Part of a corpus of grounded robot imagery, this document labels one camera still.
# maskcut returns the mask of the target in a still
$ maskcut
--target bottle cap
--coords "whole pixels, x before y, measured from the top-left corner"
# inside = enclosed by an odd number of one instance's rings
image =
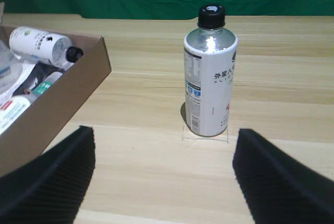
[[[83,56],[84,52],[80,48],[76,48],[75,46],[70,46],[66,51],[66,59],[69,62],[76,62],[78,59]]]
[[[198,11],[198,27],[217,29],[225,26],[225,7],[217,4],[203,6]]]

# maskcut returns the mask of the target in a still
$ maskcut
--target wooden tabletop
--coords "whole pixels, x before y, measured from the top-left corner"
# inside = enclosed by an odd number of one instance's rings
[[[240,40],[229,136],[212,139],[180,114],[183,38],[195,19],[5,14],[3,23],[105,37],[112,74],[54,141],[78,125],[95,131],[76,224],[253,223],[232,169],[241,127],[334,180],[334,17],[227,17]]]

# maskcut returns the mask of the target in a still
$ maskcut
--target white bottle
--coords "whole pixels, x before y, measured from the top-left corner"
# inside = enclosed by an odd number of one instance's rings
[[[7,91],[22,74],[22,63],[0,41],[0,93]]]
[[[33,63],[40,61],[65,70],[83,55],[69,37],[30,27],[16,28],[10,34],[9,47]]]
[[[184,39],[187,125],[201,136],[215,136],[228,125],[238,39],[224,28],[225,8],[201,7],[196,30]]]
[[[9,128],[10,125],[61,76],[62,73],[54,72],[47,76],[31,94],[14,96],[3,104],[0,108],[0,134]]]

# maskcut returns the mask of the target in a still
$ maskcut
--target bottle neck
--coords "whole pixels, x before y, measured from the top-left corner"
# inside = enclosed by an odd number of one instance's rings
[[[216,34],[221,33],[223,31],[224,27],[216,28],[216,29],[205,29],[199,27],[199,33],[201,34]]]

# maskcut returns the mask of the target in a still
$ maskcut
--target open box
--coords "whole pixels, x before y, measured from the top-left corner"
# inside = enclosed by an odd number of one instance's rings
[[[3,8],[0,3],[0,21]],[[0,27],[7,45],[16,27]],[[52,31],[70,37],[84,55],[0,135],[0,176],[40,155],[111,72],[103,37]]]

